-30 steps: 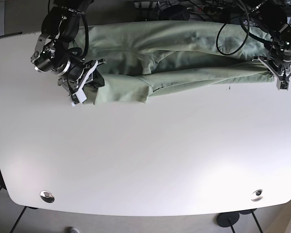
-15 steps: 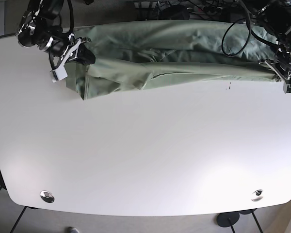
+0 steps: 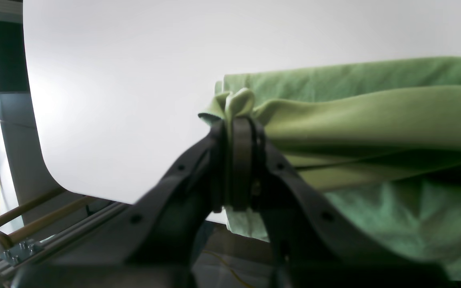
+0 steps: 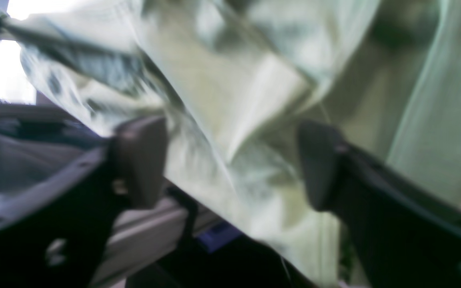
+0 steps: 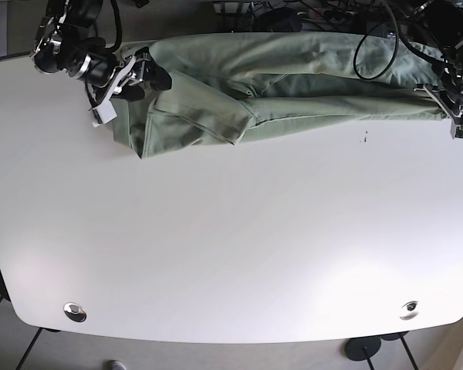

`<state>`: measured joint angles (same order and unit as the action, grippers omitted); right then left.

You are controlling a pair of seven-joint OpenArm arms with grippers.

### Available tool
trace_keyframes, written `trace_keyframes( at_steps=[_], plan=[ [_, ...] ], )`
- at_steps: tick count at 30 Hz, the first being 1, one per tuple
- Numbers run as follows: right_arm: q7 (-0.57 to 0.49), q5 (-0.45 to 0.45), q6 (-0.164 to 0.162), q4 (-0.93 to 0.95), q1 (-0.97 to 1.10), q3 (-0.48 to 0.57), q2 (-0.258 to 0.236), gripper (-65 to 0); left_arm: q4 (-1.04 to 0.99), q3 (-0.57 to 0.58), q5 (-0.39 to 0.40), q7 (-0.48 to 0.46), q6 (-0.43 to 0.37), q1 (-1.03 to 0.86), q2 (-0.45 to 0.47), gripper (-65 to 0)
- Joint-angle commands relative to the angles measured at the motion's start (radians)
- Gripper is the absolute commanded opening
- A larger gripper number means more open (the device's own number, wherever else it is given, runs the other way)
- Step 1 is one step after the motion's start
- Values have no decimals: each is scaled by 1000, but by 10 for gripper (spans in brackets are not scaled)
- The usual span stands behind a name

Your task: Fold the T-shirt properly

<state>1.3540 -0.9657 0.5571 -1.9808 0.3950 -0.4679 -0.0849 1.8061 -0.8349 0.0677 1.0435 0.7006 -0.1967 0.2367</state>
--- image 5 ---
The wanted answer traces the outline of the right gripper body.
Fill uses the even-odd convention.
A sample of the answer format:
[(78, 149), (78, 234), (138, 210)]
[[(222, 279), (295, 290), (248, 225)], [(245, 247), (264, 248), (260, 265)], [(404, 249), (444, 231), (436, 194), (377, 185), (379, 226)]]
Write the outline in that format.
[[(112, 47), (99, 35), (94, 15), (46, 15), (42, 18), (30, 59), (43, 74), (64, 71), (69, 77), (83, 82), (92, 106), (107, 97), (109, 86), (113, 94), (124, 86), (140, 86), (148, 80), (150, 53), (147, 48), (137, 50), (134, 65), (122, 73), (130, 58), (120, 59)], [(121, 81), (116, 82), (116, 74)]]

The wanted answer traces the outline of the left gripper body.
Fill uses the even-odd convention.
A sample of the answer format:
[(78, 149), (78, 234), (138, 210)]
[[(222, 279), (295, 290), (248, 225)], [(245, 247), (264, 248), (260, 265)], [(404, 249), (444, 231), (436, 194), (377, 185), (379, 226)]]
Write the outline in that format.
[(452, 126), (463, 126), (463, 49), (451, 56), (455, 58), (431, 63), (437, 84), (417, 84), (414, 91), (426, 92), (451, 119)]

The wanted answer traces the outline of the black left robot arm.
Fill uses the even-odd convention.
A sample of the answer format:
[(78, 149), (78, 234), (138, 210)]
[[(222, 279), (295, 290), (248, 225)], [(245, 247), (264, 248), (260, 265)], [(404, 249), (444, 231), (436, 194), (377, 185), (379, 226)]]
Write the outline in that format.
[(420, 84), (451, 119), (452, 135), (463, 138), (463, 7), (457, 1), (380, 1), (355, 10), (350, 31), (367, 38), (379, 27), (388, 27), (395, 40), (387, 66), (370, 81), (388, 72), (395, 63), (399, 46), (428, 62), (438, 78), (435, 86)]

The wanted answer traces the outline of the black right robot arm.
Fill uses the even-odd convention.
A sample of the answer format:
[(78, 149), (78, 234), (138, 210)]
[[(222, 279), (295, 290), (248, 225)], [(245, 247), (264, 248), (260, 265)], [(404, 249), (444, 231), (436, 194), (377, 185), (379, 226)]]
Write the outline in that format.
[(93, 108), (112, 96), (141, 100), (146, 83), (157, 91), (172, 87), (169, 73), (155, 62), (148, 47), (125, 58), (117, 55), (122, 43), (120, 10), (115, 1), (110, 4), (116, 29), (112, 46), (96, 33), (101, 1), (49, 1), (30, 53), (41, 73), (64, 71), (82, 82)]

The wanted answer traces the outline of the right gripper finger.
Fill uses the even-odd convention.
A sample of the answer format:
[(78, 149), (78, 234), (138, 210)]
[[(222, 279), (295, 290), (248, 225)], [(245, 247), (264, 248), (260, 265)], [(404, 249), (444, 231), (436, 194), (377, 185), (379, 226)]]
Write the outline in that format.
[(117, 94), (117, 98), (130, 103), (137, 102), (145, 98), (145, 91), (140, 86), (124, 86), (121, 92)]
[(154, 62), (148, 67), (148, 82), (150, 83), (150, 87), (156, 91), (168, 91), (172, 88), (170, 74)]

